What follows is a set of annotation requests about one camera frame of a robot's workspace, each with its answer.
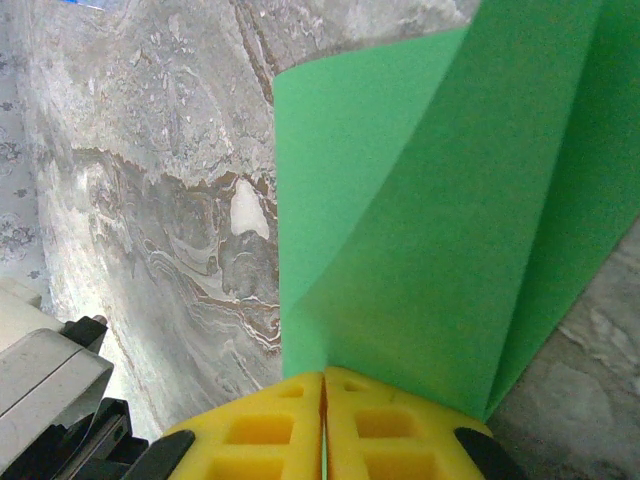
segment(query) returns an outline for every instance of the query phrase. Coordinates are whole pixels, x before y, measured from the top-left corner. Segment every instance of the green sheet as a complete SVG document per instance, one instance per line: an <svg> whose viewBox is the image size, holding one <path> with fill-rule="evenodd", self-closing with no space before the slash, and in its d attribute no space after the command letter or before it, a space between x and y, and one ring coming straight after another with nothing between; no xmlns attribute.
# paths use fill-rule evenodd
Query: green sheet
<svg viewBox="0 0 640 480"><path fill-rule="evenodd" d="M276 78L285 375L490 414L637 214L638 12L485 0Z"/></svg>

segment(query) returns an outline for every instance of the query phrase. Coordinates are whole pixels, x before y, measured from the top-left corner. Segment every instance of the marble floor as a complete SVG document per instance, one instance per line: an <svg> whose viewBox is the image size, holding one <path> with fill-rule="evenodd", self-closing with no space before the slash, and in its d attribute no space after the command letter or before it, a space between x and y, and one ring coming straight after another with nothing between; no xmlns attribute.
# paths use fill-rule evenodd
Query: marble floor
<svg viewBox="0 0 640 480"><path fill-rule="evenodd" d="M477 3L0 0L53 308L109 319L138 435L280 379L273 77ZM637 222L491 419L532 478L640 479L639 318Z"/></svg>

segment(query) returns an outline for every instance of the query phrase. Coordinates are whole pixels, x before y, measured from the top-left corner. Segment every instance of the yellow plastic object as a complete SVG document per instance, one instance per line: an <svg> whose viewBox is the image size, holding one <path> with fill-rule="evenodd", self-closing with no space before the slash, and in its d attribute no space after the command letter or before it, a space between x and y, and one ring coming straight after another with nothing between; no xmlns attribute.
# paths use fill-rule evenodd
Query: yellow plastic object
<svg viewBox="0 0 640 480"><path fill-rule="evenodd" d="M325 388L329 480L484 480L454 435L481 422L342 368Z"/></svg>
<svg viewBox="0 0 640 480"><path fill-rule="evenodd" d="M170 480L320 480L322 398L306 373L174 426L196 440Z"/></svg>

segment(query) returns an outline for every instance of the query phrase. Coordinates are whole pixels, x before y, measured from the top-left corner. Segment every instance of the green paper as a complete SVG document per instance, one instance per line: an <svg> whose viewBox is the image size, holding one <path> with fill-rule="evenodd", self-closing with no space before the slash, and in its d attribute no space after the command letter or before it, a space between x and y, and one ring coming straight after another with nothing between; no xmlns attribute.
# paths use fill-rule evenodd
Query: green paper
<svg viewBox="0 0 640 480"><path fill-rule="evenodd" d="M468 31L276 78L285 375L488 415L637 211L637 82L591 111L600 3L485 0Z"/></svg>

